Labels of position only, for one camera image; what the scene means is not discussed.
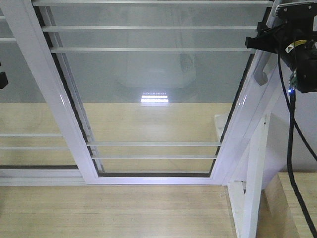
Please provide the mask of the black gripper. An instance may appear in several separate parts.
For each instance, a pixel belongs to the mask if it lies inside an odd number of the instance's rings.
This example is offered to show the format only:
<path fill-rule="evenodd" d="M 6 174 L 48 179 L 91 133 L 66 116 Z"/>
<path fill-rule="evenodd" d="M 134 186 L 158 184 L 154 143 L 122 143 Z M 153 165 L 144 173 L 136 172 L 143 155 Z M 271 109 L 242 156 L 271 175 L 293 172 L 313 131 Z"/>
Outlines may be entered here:
<path fill-rule="evenodd" d="M 297 89 L 302 93 L 316 92 L 317 32 L 313 27 L 313 17 L 285 20 L 272 28 L 264 22 L 258 22 L 257 36 L 246 37 L 245 46 L 265 52 L 274 49 L 280 53 L 285 64 L 296 72 Z"/>

